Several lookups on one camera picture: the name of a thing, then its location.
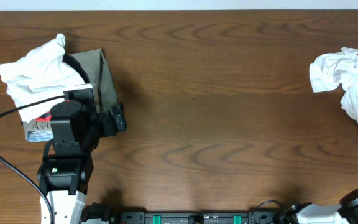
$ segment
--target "wood grain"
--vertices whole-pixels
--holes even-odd
[[[0,12],[0,64],[60,32],[68,53],[104,50],[129,125],[94,151],[87,203],[245,210],[358,187],[343,91],[313,94],[308,76],[358,48],[358,11]],[[0,81],[0,113],[13,106]],[[32,178],[42,147],[18,114],[0,120],[0,153]],[[0,223],[39,222],[39,196],[0,163]]]

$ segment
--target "crumpled white cloth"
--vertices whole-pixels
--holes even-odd
[[[358,122],[358,50],[343,47],[341,53],[323,54],[310,65],[310,82],[315,93],[331,91],[342,84],[342,109]]]
[[[63,62],[65,44],[65,36],[58,34],[55,39],[31,50],[17,62],[0,65],[1,80],[7,84],[6,93],[13,98],[17,107],[61,96],[63,91],[74,90],[76,85],[84,84],[80,74]],[[19,110],[20,117],[29,122],[63,100],[52,100]]]

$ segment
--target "white towel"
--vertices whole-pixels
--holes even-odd
[[[1,80],[7,84],[6,93],[17,107],[63,95],[63,91],[74,90],[75,85],[84,84],[80,74],[63,62],[65,44],[65,36],[58,34],[17,62],[0,65]],[[23,121],[29,122],[63,100],[31,106],[20,110],[19,114]]]
[[[358,50],[343,47],[341,53],[323,54],[310,65],[315,93],[334,90],[342,83],[342,109],[358,122]]]

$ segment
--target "green tape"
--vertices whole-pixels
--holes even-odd
[[[240,215],[234,215],[233,216],[233,224],[241,224],[241,216]]]
[[[160,215],[154,215],[153,216],[153,224],[161,224],[161,216]]]

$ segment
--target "gray fabric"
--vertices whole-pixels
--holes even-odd
[[[101,112],[110,110],[117,103],[117,93],[112,81],[109,65],[101,49],[71,54],[87,74],[89,81],[98,87]],[[23,122],[25,139],[30,142],[48,141],[53,138],[50,123],[32,120]]]

